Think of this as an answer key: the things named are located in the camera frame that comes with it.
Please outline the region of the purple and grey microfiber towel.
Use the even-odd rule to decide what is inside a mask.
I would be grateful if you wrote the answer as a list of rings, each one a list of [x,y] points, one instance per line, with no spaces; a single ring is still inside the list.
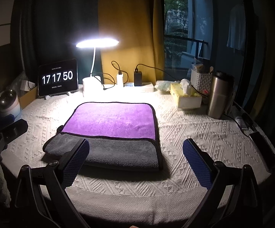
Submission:
[[[158,122],[150,104],[82,103],[43,145],[43,151],[57,160],[80,139],[89,142],[86,165],[134,171],[162,168]]]

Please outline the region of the cardboard box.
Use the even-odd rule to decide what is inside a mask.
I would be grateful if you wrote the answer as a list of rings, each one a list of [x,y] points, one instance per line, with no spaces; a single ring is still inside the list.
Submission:
[[[26,94],[19,98],[21,109],[27,107],[31,102],[33,102],[38,97],[38,87],[33,88]]]

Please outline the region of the white textured tablecloth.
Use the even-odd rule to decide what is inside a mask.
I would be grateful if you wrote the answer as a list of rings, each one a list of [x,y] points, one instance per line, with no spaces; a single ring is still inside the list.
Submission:
[[[22,165],[43,167],[49,159],[44,143],[56,134],[74,112],[87,101],[148,103],[158,121],[163,166],[160,170],[114,170],[83,166],[66,193],[84,215],[108,221],[163,224],[189,218],[206,194],[182,152],[185,139],[192,138],[202,151],[228,167],[250,165],[258,183],[267,172],[256,148],[228,118],[215,120],[205,108],[180,111],[171,95],[158,91],[117,93],[114,89],[84,97],[81,92],[38,98],[22,111],[29,127],[3,151],[3,164],[17,176]]]

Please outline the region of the small white box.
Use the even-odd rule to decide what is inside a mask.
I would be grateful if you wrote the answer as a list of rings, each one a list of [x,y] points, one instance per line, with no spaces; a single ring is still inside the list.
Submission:
[[[20,90],[29,92],[36,86],[35,83],[28,81],[28,80],[22,80],[20,85]]]

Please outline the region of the white tablet stand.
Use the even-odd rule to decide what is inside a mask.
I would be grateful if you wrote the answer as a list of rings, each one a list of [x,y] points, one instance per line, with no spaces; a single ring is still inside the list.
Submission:
[[[57,93],[57,94],[50,94],[50,95],[45,95],[44,99],[45,100],[49,100],[50,98],[54,97],[54,96],[60,96],[60,95],[70,95],[71,92],[67,91],[67,92],[62,92],[62,93]]]

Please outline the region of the tablet showing clock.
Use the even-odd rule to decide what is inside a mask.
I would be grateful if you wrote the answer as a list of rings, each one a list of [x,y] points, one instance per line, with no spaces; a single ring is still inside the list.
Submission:
[[[76,59],[58,61],[38,68],[38,95],[52,96],[79,88]]]

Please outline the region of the stainless steel tumbler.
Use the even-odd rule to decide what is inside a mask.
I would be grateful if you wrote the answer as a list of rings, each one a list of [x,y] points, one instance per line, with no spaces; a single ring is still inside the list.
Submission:
[[[220,119],[228,105],[234,89],[234,78],[232,75],[218,71],[211,81],[209,105],[207,114],[214,119]]]

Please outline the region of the yellow tissue box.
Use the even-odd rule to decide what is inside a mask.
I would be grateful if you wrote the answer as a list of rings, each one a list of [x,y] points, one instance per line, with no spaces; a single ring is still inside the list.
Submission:
[[[170,94],[178,109],[191,110],[201,107],[202,96],[187,79],[182,79],[179,83],[172,82]]]

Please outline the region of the white desk lamp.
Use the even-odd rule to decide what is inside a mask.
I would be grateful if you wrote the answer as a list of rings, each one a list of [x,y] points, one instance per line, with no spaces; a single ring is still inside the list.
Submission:
[[[110,48],[117,46],[119,41],[114,38],[104,37],[104,38],[93,38],[86,39],[76,44],[76,48],[92,48],[93,56],[92,56],[92,65],[90,68],[89,77],[83,78],[83,96],[86,97],[87,94],[98,91],[102,86],[102,82],[100,79],[93,76],[94,67],[95,67],[95,59],[96,59],[96,49],[97,48]]]

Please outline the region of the white slotted basket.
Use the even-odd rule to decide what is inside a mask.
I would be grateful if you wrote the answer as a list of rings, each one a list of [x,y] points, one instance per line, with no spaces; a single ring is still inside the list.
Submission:
[[[191,71],[191,84],[196,91],[202,94],[208,94],[211,88],[212,74],[204,73],[203,64],[193,64]]]

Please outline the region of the wet wipes pack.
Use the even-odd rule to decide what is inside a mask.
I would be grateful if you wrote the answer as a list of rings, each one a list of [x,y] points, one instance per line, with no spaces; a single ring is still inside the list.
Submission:
[[[172,83],[175,83],[175,82],[167,81],[167,80],[157,80],[155,83],[155,88],[162,92],[169,92],[171,90]]]

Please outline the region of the dark green curtain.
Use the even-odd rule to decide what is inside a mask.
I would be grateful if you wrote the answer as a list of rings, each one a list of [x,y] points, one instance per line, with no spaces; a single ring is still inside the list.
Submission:
[[[14,0],[10,43],[34,83],[41,65],[57,61],[76,59],[79,83],[100,70],[93,49],[76,47],[98,35],[98,0]]]

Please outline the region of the white charger plug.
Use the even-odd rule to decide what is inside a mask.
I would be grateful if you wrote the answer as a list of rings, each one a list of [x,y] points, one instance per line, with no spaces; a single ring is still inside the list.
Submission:
[[[117,86],[119,88],[123,88],[124,87],[124,80],[123,80],[123,77],[124,75],[123,74],[120,74],[118,73],[117,76],[116,76],[116,79],[117,79]]]

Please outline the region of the black charger plug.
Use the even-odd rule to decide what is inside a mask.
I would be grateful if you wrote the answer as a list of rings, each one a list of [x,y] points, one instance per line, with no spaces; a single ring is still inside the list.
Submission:
[[[143,82],[142,82],[142,72],[136,70],[134,72],[134,86],[142,86]]]

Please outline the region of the yellow curtain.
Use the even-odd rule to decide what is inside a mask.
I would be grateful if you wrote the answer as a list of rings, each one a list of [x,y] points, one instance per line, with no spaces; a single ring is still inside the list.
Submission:
[[[114,49],[101,51],[104,72],[116,75],[116,61],[134,80],[134,70],[143,81],[164,78],[164,0],[98,0],[100,36],[119,41]]]

